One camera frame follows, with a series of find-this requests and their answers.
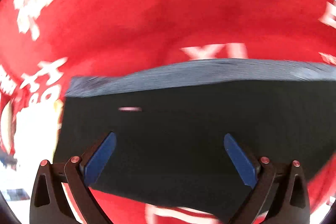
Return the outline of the white folded cloth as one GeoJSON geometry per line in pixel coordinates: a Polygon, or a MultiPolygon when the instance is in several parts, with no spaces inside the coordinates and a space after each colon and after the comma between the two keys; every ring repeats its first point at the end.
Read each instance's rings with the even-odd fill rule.
{"type": "Polygon", "coordinates": [[[33,169],[42,160],[53,161],[62,113],[62,100],[36,103],[18,112],[14,157],[21,169],[33,169]]]}

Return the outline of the small grey cushion left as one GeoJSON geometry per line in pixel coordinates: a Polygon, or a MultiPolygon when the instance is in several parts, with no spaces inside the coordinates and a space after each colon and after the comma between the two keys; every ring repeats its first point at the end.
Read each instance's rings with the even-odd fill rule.
{"type": "Polygon", "coordinates": [[[14,154],[14,126],[11,101],[1,103],[1,149],[9,155],[14,154]]]}

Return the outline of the red sofa cover with characters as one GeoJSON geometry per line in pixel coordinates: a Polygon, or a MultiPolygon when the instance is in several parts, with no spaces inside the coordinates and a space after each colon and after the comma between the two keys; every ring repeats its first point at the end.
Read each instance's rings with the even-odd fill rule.
{"type": "MultiPolygon", "coordinates": [[[[75,77],[213,59],[335,67],[335,0],[1,0],[1,103],[11,101],[13,137],[18,112],[36,103],[62,100],[62,123],[75,77]]],[[[30,223],[41,162],[21,169],[14,154],[1,149],[1,223],[30,223]]],[[[232,218],[89,190],[111,223],[232,218]]]]}

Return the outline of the black pants with blue stripe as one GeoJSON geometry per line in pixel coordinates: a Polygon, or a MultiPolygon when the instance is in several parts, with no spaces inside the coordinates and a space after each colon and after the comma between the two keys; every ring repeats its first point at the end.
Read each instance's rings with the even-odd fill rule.
{"type": "Polygon", "coordinates": [[[54,160],[108,132],[117,144],[93,184],[101,192],[226,222],[250,192],[224,150],[231,134],[257,157],[298,160],[317,207],[335,192],[335,67],[213,59],[73,78],[54,160]]]}

